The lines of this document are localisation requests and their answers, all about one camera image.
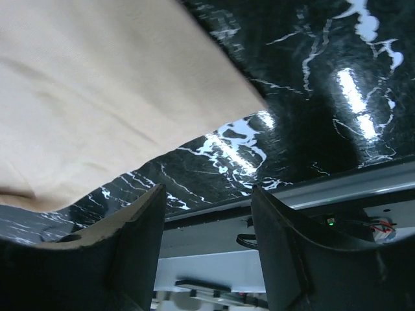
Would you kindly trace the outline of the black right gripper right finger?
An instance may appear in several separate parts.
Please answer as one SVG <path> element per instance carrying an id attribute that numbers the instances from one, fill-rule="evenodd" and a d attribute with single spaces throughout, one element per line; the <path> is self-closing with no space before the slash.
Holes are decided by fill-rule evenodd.
<path id="1" fill-rule="evenodd" d="M 254 187 L 271 310 L 413 310 L 414 237 L 378 244 L 335 231 Z"/>

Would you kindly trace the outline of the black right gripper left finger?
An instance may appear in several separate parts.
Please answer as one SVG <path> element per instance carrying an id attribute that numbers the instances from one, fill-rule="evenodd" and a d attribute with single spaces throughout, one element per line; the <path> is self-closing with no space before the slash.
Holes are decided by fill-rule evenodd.
<path id="1" fill-rule="evenodd" d="M 1 241 L 2 310 L 149 310 L 166 189 L 56 242 Z"/>

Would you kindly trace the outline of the beige t-shirt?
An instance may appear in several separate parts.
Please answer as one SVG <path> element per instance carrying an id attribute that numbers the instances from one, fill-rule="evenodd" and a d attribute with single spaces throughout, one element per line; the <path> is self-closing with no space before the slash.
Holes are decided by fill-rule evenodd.
<path id="1" fill-rule="evenodd" d="M 66 208 L 265 102 L 178 1 L 1 2 L 1 203 Z"/>

